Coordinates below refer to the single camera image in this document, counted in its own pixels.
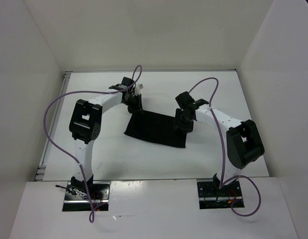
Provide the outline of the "black skirt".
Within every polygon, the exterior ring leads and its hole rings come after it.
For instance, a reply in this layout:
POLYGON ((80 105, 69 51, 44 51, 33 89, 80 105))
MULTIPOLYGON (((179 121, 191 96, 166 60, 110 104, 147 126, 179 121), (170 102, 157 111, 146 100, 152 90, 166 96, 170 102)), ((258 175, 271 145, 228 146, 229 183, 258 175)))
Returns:
POLYGON ((187 134, 175 127, 175 117, 155 112, 133 113, 124 134, 149 143, 186 147, 187 134))

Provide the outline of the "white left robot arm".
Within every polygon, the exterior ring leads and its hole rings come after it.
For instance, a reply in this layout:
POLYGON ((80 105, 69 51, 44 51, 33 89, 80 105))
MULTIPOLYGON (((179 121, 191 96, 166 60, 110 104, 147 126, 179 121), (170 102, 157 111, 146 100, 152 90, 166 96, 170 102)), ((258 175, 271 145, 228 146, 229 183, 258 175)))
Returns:
POLYGON ((105 94, 88 101, 77 100, 69 130, 75 141, 75 158, 79 162, 79 169, 71 177, 71 186, 82 199, 90 198, 94 192, 92 153, 94 142, 101 132, 103 114, 120 104, 125 104, 129 113, 142 110, 142 89, 142 84, 124 77, 120 84, 109 87, 105 94))

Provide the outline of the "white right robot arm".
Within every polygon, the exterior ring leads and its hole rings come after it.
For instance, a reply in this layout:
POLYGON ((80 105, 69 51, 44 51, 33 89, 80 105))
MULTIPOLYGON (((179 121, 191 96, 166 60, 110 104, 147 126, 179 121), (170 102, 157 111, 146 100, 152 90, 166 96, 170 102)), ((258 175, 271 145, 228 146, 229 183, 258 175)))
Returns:
POLYGON ((197 121, 218 131, 222 166, 213 177, 212 189, 219 196, 225 195, 230 184, 241 177, 241 171, 265 153, 256 123, 230 117, 204 99, 194 100, 189 92, 179 94, 175 100, 179 106, 175 114, 176 129, 190 133, 197 121))

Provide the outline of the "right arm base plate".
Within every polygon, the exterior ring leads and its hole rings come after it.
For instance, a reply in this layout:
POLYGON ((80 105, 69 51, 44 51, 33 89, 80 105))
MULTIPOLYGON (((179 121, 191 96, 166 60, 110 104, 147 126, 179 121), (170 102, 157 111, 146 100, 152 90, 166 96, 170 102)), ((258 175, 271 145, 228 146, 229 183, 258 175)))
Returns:
POLYGON ((240 183, 235 180, 221 189, 212 179, 197 181, 200 209, 244 208, 240 183))

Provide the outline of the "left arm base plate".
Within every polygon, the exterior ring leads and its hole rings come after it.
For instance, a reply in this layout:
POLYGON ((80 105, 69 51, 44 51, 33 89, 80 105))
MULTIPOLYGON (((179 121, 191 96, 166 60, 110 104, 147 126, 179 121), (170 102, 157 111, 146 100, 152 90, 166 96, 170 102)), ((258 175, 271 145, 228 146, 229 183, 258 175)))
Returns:
MULTIPOLYGON (((65 191, 63 212, 90 211, 90 203, 86 193, 81 193, 72 188, 67 182, 67 187, 62 187, 65 191)), ((91 200, 96 211, 108 211, 109 208, 110 182, 94 181, 94 191, 91 192, 91 200)))

